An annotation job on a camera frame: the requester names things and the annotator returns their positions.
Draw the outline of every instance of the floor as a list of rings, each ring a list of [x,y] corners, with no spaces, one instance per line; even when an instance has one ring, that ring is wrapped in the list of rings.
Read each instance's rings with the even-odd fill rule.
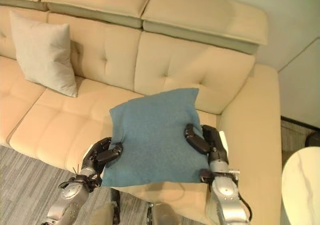
[[[292,153],[304,147],[305,139],[311,132],[310,129],[286,121],[281,122],[283,164]],[[73,174],[3,146],[0,146],[0,157],[0,224],[40,225],[59,195],[58,184]],[[147,203],[129,194],[121,195],[121,209],[125,211],[121,213],[121,225],[144,225]],[[109,199],[109,188],[96,189],[82,207],[75,225],[87,225],[90,214]],[[181,224],[201,225],[184,217],[181,217]],[[290,224],[285,214],[281,218],[281,224]]]

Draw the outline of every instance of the pillow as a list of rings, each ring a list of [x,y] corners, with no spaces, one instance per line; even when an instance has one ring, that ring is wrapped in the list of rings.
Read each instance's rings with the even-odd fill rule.
[[[121,142],[120,158],[107,164],[102,185],[127,187],[159,182],[199,183],[207,156],[185,139],[187,124],[202,136],[195,109],[197,88],[182,88],[132,99],[110,110],[112,143]]]
[[[70,63],[68,24],[35,21],[10,11],[12,39],[25,79],[70,97],[77,97],[77,84]]]

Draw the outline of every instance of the cable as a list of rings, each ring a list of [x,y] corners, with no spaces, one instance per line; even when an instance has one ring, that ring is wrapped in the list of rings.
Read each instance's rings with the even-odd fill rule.
[[[240,199],[240,201],[243,202],[243,204],[244,204],[244,205],[246,206],[246,208],[249,210],[249,213],[250,213],[249,221],[251,222],[252,216],[253,216],[251,207],[250,207],[250,205],[244,200],[244,198],[241,196],[240,192],[238,192],[238,194],[239,194],[239,199]]]

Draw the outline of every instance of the beige pillow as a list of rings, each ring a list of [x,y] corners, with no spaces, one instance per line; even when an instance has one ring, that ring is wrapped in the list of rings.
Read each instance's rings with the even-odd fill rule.
[[[30,20],[14,11],[10,11],[10,20],[16,60],[25,79],[76,98],[69,24]]]

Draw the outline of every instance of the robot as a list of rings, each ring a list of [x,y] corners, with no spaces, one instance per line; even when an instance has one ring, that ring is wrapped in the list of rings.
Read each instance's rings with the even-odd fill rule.
[[[210,188],[211,200],[208,215],[221,225],[250,225],[252,211],[238,191],[239,171],[229,169],[228,145],[223,131],[202,125],[203,137],[198,136],[193,125],[184,130],[186,141],[199,153],[207,155],[209,169],[201,169],[199,179]],[[83,159],[81,171],[59,185],[58,200],[51,206],[41,225],[72,225],[77,219],[82,205],[89,194],[102,184],[105,165],[121,156],[123,146],[117,143],[109,149],[111,137],[106,137],[89,148]],[[92,225],[120,224],[120,193],[111,189],[111,202],[96,212]],[[146,225],[178,225],[179,219],[174,210],[165,203],[149,203]]]

